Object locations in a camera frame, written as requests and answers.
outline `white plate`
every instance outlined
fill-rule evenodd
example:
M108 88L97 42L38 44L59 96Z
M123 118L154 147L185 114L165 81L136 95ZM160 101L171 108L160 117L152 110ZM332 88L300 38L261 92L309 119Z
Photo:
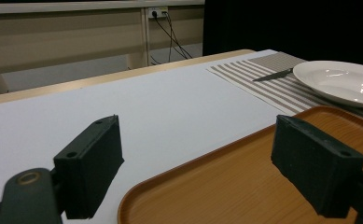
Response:
M302 83L329 100L363 107L363 65L333 61L300 63L293 73Z

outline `tray rim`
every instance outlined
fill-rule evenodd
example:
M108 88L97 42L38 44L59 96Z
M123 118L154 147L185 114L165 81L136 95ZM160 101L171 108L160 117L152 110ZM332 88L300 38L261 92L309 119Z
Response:
M317 112L329 112L329 113L333 113L333 114L338 114L338 115L342 115L342 117L346 118L346 119L351 119L354 122L358 123L358 125L363 126L363 118L360 117L357 114L353 114L347 110L344 110L342 108L339 107L335 107L335 106L331 106L331 105L318 105L318 106L314 106L311 107L307 110L304 110L292 117L295 118L299 118L299 119L303 119L303 117L307 117L313 113L317 113ZM210 152L207 152L195 159L192 159L190 161L184 162L180 165L177 165L176 167L169 169L167 171L164 171L160 174L154 175L144 181L141 181L140 183L134 185L132 188L130 188L126 194L122 197L122 200L119 203L119 208L118 208L118 223L122 224L125 223L122 221L122 208L123 206L126 206L128 201L132 201L132 199L129 199L129 197L132 197L133 194L138 193L135 192L137 189L143 188L144 190L147 189L151 189L154 188L156 185L158 185L159 183L163 183L168 179L174 178L174 172L178 172L178 173L184 173L188 170L192 170L194 168L196 168L197 166L199 166L202 163L202 160L211 160L211 158L216 158L216 157L220 157L220 154L227 154L229 153L228 150L222 150L226 147L231 147L234 145L237 145L243 141L245 141L246 139L250 140L250 141L254 141L257 138L259 138L261 135L263 134L269 134L269 133L273 133L274 134L275 131L275 123L272 125L267 126L266 128L263 128L261 130L258 130L254 133L251 133L247 136L244 136L242 138L239 138L236 141L233 141L231 143L228 143L227 145L223 146L223 147L219 147L216 148Z

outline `wooden table edge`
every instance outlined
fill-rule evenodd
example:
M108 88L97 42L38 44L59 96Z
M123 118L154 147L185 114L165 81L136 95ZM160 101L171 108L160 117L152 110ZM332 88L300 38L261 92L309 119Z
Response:
M88 87L88 86L92 86L92 85L97 85L97 84L106 83L106 82L110 82L110 81L129 78L129 77L142 76L142 75L146 75L146 74L150 74L150 73L154 73L154 72L165 71L165 70L174 69L174 68L183 67L183 66L189 66L189 65L193 65L193 64L197 64L197 63L209 63L212 61L240 56L240 55L244 55L244 54L248 54L248 53L252 53L252 52L255 52L255 51L253 51L251 49L239 49L239 50L235 50L235 51L213 54L213 55L209 55L209 56L203 56L203 57L183 60L183 61L179 61L179 62L164 63L164 64L155 65L155 66L143 67L143 68L123 71L123 72L102 75L102 76L98 76L98 77L89 77L89 78L79 79L79 80L75 80L75 81L49 85L49 86L45 86L45 87L29 89L29 90L25 90L25 91L14 91L14 92L10 92L10 93L4 93L4 94L0 94L0 104L6 103L6 102L11 102L11 101L16 101L16 100L21 100L21 99L27 99L27 98L31 98L31 97L36 97L36 96L40 96L40 95L46 95L46 94L50 94L50 93L54 93L54 92L80 89L80 88L84 88L84 87Z

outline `floor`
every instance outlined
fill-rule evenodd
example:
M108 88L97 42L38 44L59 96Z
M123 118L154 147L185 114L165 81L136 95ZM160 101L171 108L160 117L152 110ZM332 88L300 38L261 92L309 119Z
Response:
M202 56L202 44L186 45L180 48L156 49L151 51L152 65L176 62L187 58ZM8 86L8 92L22 91L57 83L97 77L110 73L126 71L126 56L115 56L78 63L67 63L56 66L30 69L2 74Z

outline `black curtain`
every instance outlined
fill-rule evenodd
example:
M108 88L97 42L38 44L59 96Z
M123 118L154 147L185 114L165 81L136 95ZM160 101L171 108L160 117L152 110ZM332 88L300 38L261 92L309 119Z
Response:
M206 0L203 55L252 49L363 64L363 0Z

